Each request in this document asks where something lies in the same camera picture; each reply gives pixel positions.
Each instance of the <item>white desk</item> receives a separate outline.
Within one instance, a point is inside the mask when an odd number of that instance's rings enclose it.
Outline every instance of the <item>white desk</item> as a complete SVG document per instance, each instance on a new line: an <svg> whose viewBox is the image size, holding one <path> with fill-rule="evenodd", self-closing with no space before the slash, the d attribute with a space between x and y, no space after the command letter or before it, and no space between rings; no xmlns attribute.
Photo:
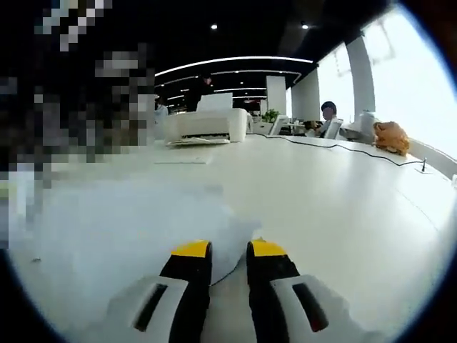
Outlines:
<svg viewBox="0 0 457 343"><path fill-rule="evenodd" d="M365 144L338 143L395 161L413 159ZM213 159L207 165L154 164L164 154L184 152L209 152ZM441 174L421 174L419 167L398 167L338 147L248 136L244 143L210 149L168 151L156 142L135 154L114 156L109 164L77 165L55 187L127 175L220 184L226 203L239 216L261 220L257 235L280 244L301 273L315 275L345 297L353 318L364 327L393 335L439 284L456 241L456 191ZM21 274L31 275L30 263L15 259ZM217 332L223 333L218 342L255 342L250 311L241 301L247 299L243 278L242 272L234 273L211 290L203 342L215 342Z"/></svg>

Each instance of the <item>printer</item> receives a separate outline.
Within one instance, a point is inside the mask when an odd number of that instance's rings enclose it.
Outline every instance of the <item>printer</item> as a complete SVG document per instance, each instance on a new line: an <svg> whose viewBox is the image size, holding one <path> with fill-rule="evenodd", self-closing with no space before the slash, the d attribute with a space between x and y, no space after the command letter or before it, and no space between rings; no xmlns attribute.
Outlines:
<svg viewBox="0 0 457 343"><path fill-rule="evenodd" d="M244 109L172 114L164 118L164 138L166 142L196 137L241 142L246 138L249 117Z"/></svg>

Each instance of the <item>plush toy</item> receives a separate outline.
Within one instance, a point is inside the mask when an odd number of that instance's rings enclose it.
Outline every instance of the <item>plush toy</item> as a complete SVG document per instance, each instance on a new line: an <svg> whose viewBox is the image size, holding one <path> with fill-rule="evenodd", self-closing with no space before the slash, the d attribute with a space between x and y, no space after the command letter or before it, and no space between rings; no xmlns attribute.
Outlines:
<svg viewBox="0 0 457 343"><path fill-rule="evenodd" d="M400 125L394 121L389 121L386 123L375 123L373 127L377 148L406 156L409 150L409 139Z"/></svg>

